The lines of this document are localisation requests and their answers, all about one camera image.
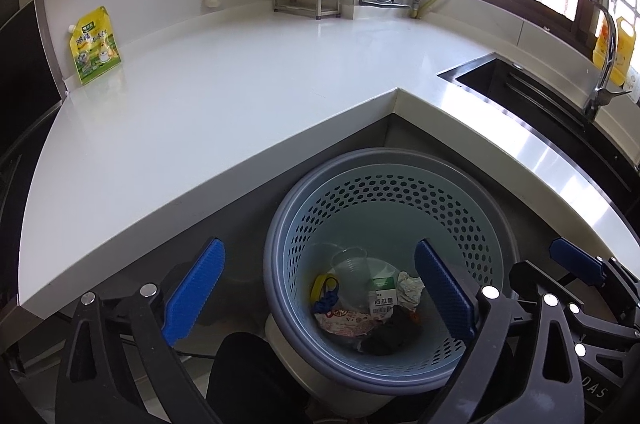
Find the dark grey cloth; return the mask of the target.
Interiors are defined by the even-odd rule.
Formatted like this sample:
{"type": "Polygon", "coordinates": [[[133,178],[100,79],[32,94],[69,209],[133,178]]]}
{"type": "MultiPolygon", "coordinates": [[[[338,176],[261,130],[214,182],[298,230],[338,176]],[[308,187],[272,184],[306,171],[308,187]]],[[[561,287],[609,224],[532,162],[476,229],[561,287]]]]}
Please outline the dark grey cloth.
{"type": "Polygon", "coordinates": [[[361,341],[359,350],[375,357],[390,356],[412,345],[421,333],[420,317],[405,307],[395,305],[384,322],[361,341]]]}

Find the red white snack wrapper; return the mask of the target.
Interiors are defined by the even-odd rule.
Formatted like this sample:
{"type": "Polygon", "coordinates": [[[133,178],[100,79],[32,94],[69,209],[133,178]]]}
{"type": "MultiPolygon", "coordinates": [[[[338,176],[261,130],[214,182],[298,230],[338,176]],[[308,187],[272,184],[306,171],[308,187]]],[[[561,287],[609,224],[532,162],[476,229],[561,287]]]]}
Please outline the red white snack wrapper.
{"type": "Polygon", "coordinates": [[[368,314],[367,312],[337,309],[326,314],[315,314],[318,326],[331,335],[347,338],[364,337],[390,318],[392,311],[385,314],[368,314]]]}

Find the yellow green refill pouch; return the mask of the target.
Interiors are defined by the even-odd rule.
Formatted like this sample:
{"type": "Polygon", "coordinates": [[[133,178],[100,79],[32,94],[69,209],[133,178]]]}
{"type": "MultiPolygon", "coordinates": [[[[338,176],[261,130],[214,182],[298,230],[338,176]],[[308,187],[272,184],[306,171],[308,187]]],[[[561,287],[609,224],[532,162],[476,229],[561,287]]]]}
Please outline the yellow green refill pouch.
{"type": "Polygon", "coordinates": [[[70,54],[81,85],[92,82],[122,62],[111,16],[104,6],[80,18],[68,32],[70,54]]]}

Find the green white carton box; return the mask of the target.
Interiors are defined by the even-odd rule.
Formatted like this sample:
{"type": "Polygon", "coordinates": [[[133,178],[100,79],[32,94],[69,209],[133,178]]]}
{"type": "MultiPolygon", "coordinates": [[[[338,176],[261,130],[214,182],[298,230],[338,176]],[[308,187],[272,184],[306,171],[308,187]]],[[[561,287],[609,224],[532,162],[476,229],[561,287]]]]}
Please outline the green white carton box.
{"type": "Polygon", "coordinates": [[[385,319],[397,304],[394,277],[373,278],[369,283],[369,312],[372,318],[385,319]]]}

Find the clear plastic cup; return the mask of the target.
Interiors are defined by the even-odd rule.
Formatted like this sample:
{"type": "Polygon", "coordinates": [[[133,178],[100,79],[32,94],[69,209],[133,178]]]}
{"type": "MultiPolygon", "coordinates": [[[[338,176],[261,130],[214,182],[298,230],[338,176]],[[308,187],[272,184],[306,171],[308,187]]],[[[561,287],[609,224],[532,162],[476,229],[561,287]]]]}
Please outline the clear plastic cup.
{"type": "Polygon", "coordinates": [[[398,269],[385,260],[370,257],[364,248],[352,246],[337,252],[331,259],[330,271],[340,282],[338,299],[343,308],[369,311],[369,283],[373,278],[394,277],[398,269]]]}

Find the yellow detergent bottle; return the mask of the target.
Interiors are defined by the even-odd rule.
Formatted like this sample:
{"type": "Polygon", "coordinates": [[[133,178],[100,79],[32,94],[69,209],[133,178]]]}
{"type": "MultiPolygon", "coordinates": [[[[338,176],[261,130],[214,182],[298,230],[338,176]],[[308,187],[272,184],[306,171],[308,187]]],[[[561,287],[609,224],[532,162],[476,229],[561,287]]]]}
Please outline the yellow detergent bottle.
{"type": "MultiPolygon", "coordinates": [[[[624,17],[616,19],[616,43],[615,57],[610,81],[618,86],[624,87],[631,65],[631,58],[634,54],[634,44],[636,43],[636,30],[634,26],[624,17]]],[[[600,70],[604,67],[604,58],[608,55],[608,24],[605,19],[600,21],[596,46],[592,52],[592,62],[600,70]]]]}

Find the black kitchen sink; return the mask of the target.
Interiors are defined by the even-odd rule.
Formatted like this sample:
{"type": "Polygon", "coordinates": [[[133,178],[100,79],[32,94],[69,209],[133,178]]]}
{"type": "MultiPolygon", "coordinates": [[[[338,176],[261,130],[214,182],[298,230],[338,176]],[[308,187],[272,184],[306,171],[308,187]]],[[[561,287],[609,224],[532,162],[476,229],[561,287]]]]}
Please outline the black kitchen sink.
{"type": "Polygon", "coordinates": [[[637,166],[577,106],[498,54],[474,59],[439,76],[478,92],[529,124],[603,190],[631,228],[639,229],[637,166]]]}

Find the blue plastic clip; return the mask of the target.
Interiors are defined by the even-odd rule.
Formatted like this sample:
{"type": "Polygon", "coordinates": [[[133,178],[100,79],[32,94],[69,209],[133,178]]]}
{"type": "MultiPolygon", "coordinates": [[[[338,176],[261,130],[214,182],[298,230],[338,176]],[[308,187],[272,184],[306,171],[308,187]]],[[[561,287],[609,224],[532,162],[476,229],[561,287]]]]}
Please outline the blue plastic clip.
{"type": "Polygon", "coordinates": [[[313,314],[327,314],[338,302],[340,282],[334,274],[319,274],[314,279],[310,291],[311,312],[313,314]]]}

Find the chrome sink faucet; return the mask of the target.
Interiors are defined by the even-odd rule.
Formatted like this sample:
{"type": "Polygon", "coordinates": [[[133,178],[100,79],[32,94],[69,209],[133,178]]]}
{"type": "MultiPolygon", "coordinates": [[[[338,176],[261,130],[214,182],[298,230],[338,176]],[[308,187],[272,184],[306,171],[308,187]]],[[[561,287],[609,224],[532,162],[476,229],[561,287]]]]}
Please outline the chrome sink faucet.
{"type": "Polygon", "coordinates": [[[614,20],[608,5],[610,0],[590,0],[603,14],[600,33],[592,53],[592,62],[600,69],[600,77],[587,99],[582,113],[593,122],[602,106],[614,98],[629,95],[626,78],[634,53],[636,30],[624,17],[614,20]]]}

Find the grey perforated trash basket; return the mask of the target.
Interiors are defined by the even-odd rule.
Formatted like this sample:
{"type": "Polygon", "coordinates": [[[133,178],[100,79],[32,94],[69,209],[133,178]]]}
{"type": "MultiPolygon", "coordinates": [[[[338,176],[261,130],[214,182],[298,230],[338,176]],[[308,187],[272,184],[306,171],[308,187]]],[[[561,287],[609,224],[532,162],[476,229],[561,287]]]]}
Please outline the grey perforated trash basket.
{"type": "Polygon", "coordinates": [[[285,196],[268,230],[264,278],[274,324],[314,370],[349,388],[385,396],[427,392],[446,383],[464,353],[423,294],[422,330],[401,352],[373,357],[320,329],[311,312],[314,279],[332,260],[363,250],[372,277],[415,277],[416,244],[427,240],[450,266],[479,284],[511,292],[506,274],[518,244],[503,211],[473,178],[421,153],[352,151],[318,166],[285,196]]]}

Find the printed white paper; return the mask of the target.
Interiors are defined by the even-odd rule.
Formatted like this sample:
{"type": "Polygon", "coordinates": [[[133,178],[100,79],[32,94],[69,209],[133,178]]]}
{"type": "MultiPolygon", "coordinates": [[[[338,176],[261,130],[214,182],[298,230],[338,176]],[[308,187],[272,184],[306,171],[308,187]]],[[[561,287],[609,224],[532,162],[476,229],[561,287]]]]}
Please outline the printed white paper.
{"type": "Polygon", "coordinates": [[[410,311],[420,305],[424,283],[420,277],[411,277],[407,271],[398,274],[396,291],[398,304],[410,311]]]}

